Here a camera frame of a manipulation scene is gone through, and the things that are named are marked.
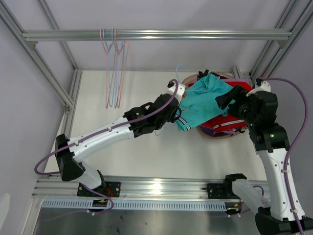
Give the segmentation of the salmon pink wire hanger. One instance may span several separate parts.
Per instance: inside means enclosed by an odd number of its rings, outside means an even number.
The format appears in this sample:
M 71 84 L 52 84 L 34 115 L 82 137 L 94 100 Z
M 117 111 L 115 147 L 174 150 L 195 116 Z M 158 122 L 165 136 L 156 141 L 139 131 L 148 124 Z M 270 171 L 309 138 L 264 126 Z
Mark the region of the salmon pink wire hanger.
M 129 42 L 128 41 L 118 41 L 117 40 L 117 29 L 113 31 L 114 39 L 114 49 L 115 49 L 115 97 L 114 97 L 114 107 L 120 108 L 122 101 L 122 93 L 124 88 L 124 76 L 125 69 L 128 61 L 129 54 Z

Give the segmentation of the teal trousers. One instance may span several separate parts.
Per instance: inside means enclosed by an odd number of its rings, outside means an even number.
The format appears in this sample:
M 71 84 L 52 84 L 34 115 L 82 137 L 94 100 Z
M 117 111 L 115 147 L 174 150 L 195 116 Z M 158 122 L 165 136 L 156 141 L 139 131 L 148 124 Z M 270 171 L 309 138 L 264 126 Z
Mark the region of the teal trousers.
M 189 131 L 219 115 L 227 116 L 228 108 L 219 108 L 215 98 L 232 90 L 232 86 L 209 74 L 185 91 L 176 124 L 179 131 Z

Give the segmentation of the pale blue wire hanger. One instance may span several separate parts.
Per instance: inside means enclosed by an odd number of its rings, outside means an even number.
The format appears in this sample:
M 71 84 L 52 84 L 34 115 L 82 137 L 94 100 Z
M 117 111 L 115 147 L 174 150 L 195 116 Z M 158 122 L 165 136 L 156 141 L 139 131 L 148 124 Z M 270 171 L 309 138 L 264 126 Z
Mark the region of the pale blue wire hanger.
M 185 73 L 185 71 L 186 71 L 186 67 L 183 64 L 179 64 L 176 67 L 175 74 L 176 74 L 178 81 L 181 82 L 183 85 L 185 85 L 186 89 L 187 89 L 189 83 L 197 81 L 197 75 L 198 74 L 196 73 L 196 74 L 190 75 L 190 76 L 182 79 L 180 77 L 180 74 Z M 170 131 L 173 128 L 177 128 L 176 123 L 168 125 L 168 127 L 166 127 L 166 128 L 162 128 L 162 130 L 160 132 L 154 131 L 154 134 L 155 134 L 155 136 L 159 137 L 159 136 L 167 133 L 168 131 Z

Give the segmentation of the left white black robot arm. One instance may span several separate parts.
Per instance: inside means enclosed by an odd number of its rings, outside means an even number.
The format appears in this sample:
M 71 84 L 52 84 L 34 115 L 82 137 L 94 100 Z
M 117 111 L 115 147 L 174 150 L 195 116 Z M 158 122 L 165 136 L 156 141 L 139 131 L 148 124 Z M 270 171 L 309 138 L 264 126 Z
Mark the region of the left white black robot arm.
M 181 100 L 179 94 L 162 94 L 154 102 L 134 107 L 111 124 L 82 137 L 57 136 L 55 157 L 62 181 L 77 180 L 94 196 L 102 195 L 106 186 L 102 173 L 88 166 L 84 160 L 112 144 L 150 134 L 165 123 L 174 122 L 176 113 L 181 112 Z

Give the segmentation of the lilac trousers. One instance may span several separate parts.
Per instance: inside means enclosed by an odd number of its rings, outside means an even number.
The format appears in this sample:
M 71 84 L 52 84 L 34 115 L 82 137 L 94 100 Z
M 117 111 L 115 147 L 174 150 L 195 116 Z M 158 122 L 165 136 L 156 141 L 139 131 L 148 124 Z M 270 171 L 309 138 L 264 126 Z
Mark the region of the lilac trousers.
M 247 91 L 252 90 L 251 85 L 246 79 L 222 78 L 222 81 L 232 87 L 239 85 Z M 226 138 L 244 133 L 248 128 L 248 125 L 243 120 L 227 114 L 226 116 L 219 115 L 203 123 L 198 128 L 199 131 L 201 131 L 207 137 Z

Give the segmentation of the red trousers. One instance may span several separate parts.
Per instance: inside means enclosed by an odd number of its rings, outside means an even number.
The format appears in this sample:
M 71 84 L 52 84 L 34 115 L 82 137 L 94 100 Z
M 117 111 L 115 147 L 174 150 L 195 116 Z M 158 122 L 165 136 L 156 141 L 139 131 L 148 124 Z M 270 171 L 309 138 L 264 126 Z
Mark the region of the red trousers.
M 231 81 L 230 79 L 223 79 L 222 81 L 232 87 L 239 85 L 247 91 L 252 90 L 252 87 L 249 85 L 249 83 L 244 80 L 235 79 L 235 81 Z M 215 133 L 221 133 L 226 131 L 236 131 L 239 128 L 246 128 L 247 124 L 243 120 L 227 114 L 227 116 L 219 115 L 201 124 L 200 127 L 211 129 Z

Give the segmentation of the black white patterned trousers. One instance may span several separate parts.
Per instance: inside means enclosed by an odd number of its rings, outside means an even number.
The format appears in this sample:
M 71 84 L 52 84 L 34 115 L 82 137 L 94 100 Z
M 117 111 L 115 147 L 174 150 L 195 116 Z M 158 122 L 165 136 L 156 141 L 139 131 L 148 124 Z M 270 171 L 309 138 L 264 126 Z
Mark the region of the black white patterned trousers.
M 199 72 L 198 72 L 197 80 L 200 80 L 201 78 L 206 77 L 206 76 L 208 76 L 208 75 L 210 75 L 210 74 L 213 75 L 213 76 L 215 76 L 215 77 L 217 77 L 217 78 L 220 79 L 220 80 L 227 79 L 227 77 L 225 77 L 225 76 L 223 76 L 223 75 L 217 74 L 217 73 L 215 73 L 215 72 L 212 72 L 212 71 L 206 69 L 204 72 L 203 72 L 203 71 L 199 71 Z

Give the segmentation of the light blue wire hanger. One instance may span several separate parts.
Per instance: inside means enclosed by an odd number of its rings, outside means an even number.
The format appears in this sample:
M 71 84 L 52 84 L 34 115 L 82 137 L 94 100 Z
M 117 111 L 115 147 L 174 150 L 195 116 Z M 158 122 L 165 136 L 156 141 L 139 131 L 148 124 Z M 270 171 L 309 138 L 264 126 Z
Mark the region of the light blue wire hanger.
M 111 50 L 110 50 L 110 55 L 109 55 L 109 79 L 110 79 L 110 98 L 109 98 L 109 106 L 111 108 L 114 108 L 113 106 L 113 83 L 114 83 L 114 45 L 112 42 L 112 30 L 111 31 L 107 31 L 105 29 L 105 37 L 106 37 L 106 41 L 108 43 L 108 45 L 112 45 Z

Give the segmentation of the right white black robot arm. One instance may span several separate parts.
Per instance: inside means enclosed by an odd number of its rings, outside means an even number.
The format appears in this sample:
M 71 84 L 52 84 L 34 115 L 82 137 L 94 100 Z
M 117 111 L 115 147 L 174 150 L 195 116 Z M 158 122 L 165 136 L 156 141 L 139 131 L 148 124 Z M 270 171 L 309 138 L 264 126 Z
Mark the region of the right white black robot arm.
M 225 183 L 223 194 L 244 201 L 262 235 L 302 235 L 312 230 L 313 220 L 305 215 L 297 198 L 289 161 L 291 146 L 285 128 L 275 121 L 278 99 L 269 84 L 250 92 L 236 86 L 215 101 L 220 109 L 248 124 L 249 137 L 265 169 L 270 198 L 244 178 Z

